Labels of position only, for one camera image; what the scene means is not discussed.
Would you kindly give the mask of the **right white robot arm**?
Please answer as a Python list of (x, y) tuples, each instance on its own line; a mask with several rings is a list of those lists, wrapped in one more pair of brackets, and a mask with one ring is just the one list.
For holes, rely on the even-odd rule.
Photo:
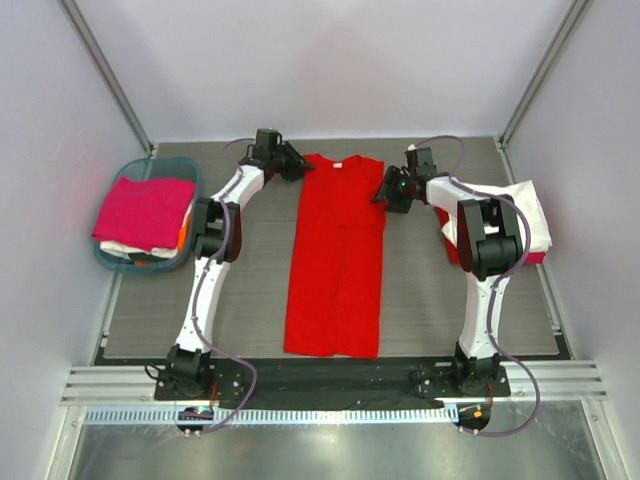
[(528, 256), (526, 217), (513, 197), (471, 187), (437, 170), (429, 147), (412, 145), (404, 167), (387, 168), (372, 202), (388, 212), (406, 214), (414, 202), (445, 211), (456, 220), (456, 252), (466, 274), (464, 324), (451, 367), (425, 380), (444, 391), (486, 396), (500, 379), (497, 329), (502, 298), (513, 269)]

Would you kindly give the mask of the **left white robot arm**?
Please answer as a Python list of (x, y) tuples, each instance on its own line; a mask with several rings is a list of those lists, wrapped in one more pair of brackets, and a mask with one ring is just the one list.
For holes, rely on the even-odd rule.
[(182, 398), (199, 398), (215, 385), (210, 365), (216, 350), (208, 338), (222, 286), (242, 246), (242, 210), (276, 175), (304, 178), (313, 166), (282, 134), (256, 131), (230, 180), (215, 194), (200, 197), (192, 210), (194, 276), (188, 307), (157, 386)]

